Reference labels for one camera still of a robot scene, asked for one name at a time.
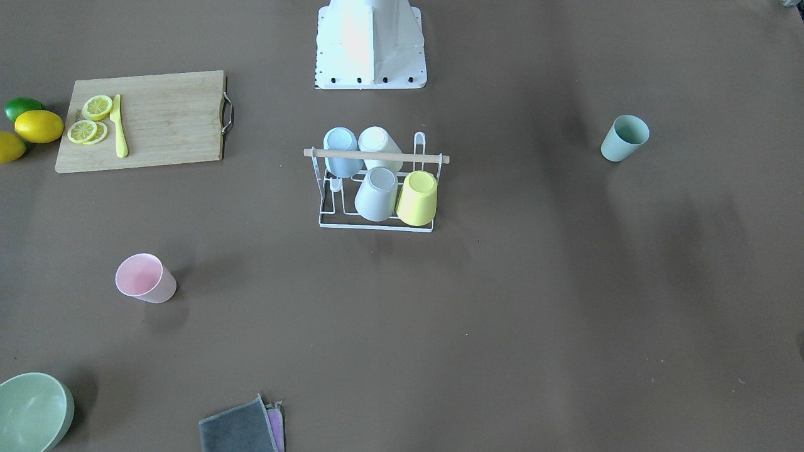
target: knife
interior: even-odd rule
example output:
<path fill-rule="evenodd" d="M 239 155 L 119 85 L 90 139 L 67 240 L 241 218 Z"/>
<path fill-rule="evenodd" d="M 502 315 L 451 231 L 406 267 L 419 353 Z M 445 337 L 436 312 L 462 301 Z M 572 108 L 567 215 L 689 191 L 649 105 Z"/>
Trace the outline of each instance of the knife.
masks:
<path fill-rule="evenodd" d="M 109 118 L 114 123 L 114 149 L 117 151 L 117 157 L 124 158 L 129 154 L 129 145 L 125 143 L 123 120 L 120 118 L 120 94 L 115 94 L 112 99 L 112 112 L 109 113 Z"/>

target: yellow cup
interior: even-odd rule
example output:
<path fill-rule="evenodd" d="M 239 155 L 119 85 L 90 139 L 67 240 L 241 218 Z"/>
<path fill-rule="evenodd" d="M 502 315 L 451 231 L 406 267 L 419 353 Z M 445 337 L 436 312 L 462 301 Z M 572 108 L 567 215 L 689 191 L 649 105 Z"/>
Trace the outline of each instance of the yellow cup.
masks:
<path fill-rule="evenodd" d="M 411 226 L 424 226 L 436 216 L 436 178 L 427 171 L 405 176 L 396 216 Z"/>

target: wooden cutting board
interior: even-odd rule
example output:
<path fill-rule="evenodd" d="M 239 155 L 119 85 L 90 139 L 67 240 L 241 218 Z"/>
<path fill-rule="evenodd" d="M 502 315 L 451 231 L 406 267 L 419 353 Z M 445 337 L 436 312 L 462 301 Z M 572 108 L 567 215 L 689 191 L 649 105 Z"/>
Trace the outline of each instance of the wooden cutting board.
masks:
<path fill-rule="evenodd" d="M 78 80 L 64 122 L 55 170 L 59 173 L 220 160 L 226 74 L 186 72 L 157 76 Z M 118 158 L 114 124 L 106 117 L 106 139 L 96 145 L 75 144 L 67 130 L 84 119 L 81 109 L 92 96 L 121 95 L 121 118 L 129 156 Z"/>

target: citrus fruit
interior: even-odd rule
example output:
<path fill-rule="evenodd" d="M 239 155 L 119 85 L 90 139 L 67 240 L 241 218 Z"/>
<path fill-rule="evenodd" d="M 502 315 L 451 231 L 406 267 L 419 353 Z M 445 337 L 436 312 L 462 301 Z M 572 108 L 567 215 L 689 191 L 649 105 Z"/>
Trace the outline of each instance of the citrus fruit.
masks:
<path fill-rule="evenodd" d="M 81 114 L 93 121 L 100 121 L 112 111 L 112 98 L 109 96 L 93 96 L 84 103 Z"/>
<path fill-rule="evenodd" d="M 42 102 L 30 97 L 17 97 L 6 103 L 6 117 L 11 121 L 17 121 L 17 117 L 31 110 L 44 110 Z"/>
<path fill-rule="evenodd" d="M 103 122 L 96 121 L 95 124 L 98 126 L 98 131 L 95 133 L 95 136 L 90 138 L 89 141 L 84 142 L 85 145 L 94 145 L 100 143 L 106 138 L 106 135 L 109 134 L 109 128 Z"/>
<path fill-rule="evenodd" d="M 75 144 L 86 143 L 98 133 L 97 122 L 91 119 L 82 119 L 70 126 L 67 131 L 67 138 Z"/>
<path fill-rule="evenodd" d="M 14 130 L 27 142 L 49 143 L 59 139 L 64 132 L 64 122 L 53 112 L 29 110 L 17 116 Z"/>
<path fill-rule="evenodd" d="M 25 143 L 17 135 L 0 130 L 0 163 L 8 163 L 25 154 Z"/>

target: mint green bowl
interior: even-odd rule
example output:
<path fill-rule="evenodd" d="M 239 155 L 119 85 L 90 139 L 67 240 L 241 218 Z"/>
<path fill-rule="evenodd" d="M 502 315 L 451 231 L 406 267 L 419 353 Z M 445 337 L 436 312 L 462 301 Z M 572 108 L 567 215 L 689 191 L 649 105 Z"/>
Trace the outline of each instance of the mint green bowl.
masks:
<path fill-rule="evenodd" d="M 72 422 L 72 394 L 48 374 L 17 375 L 0 384 L 0 450 L 44 452 L 61 441 Z"/>

